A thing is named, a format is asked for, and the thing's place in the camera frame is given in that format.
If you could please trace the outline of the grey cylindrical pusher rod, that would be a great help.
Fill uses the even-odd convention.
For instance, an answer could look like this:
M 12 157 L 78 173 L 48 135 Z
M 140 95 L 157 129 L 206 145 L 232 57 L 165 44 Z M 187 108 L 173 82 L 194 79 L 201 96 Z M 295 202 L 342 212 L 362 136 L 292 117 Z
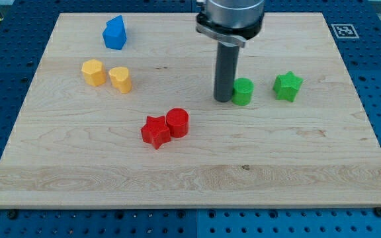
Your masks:
M 218 42 L 213 94 L 218 102 L 232 99 L 238 55 L 239 46 Z

